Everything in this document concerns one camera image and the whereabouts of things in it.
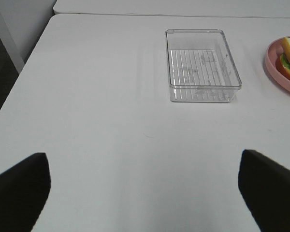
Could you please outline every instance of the white table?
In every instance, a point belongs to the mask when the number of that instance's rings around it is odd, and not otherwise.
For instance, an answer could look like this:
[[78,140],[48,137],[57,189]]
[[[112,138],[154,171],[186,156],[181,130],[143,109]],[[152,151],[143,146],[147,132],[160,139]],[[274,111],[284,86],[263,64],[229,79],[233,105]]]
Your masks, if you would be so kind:
[[[243,88],[231,103],[169,100],[166,29],[224,30]],[[47,153],[35,232],[258,232],[241,152],[290,169],[290,94],[266,76],[290,19],[54,16],[0,111],[0,173]]]
[[57,0],[56,14],[290,17],[290,0]]

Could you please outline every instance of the white tabletop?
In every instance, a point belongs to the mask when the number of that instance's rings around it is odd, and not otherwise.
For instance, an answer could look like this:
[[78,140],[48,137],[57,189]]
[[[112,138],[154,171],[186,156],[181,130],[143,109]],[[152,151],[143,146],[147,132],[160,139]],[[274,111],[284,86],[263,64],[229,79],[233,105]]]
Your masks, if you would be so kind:
[[[169,99],[167,29],[224,30],[243,88],[231,103]],[[290,169],[290,94],[263,70],[290,19],[54,16],[0,111],[0,173],[46,152],[35,232],[258,232],[241,152]]]
[[290,0],[57,0],[56,14],[290,17]]

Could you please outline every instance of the white wall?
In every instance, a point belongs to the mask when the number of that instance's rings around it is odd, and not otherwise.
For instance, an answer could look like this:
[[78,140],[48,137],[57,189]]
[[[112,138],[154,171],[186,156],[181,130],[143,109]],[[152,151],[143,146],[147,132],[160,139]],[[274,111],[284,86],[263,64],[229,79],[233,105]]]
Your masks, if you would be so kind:
[[23,60],[53,15],[56,0],[0,0],[0,13]]

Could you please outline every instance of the clear plastic container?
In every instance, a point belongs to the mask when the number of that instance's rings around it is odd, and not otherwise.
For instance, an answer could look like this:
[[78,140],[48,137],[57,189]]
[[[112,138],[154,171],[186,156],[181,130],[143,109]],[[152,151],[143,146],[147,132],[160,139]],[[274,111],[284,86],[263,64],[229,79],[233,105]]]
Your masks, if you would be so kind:
[[223,31],[167,30],[173,102],[230,102],[242,82]]

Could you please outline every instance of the pink plate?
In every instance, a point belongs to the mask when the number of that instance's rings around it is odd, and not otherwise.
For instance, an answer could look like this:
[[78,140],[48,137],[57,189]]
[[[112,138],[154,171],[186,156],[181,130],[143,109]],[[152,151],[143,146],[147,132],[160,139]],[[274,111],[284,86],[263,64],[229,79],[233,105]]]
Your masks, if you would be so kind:
[[265,66],[271,77],[276,80],[283,88],[290,92],[290,80],[285,78],[277,69],[275,62],[277,58],[282,54],[284,51],[282,49],[281,40],[275,40],[272,42],[266,50],[265,54]]

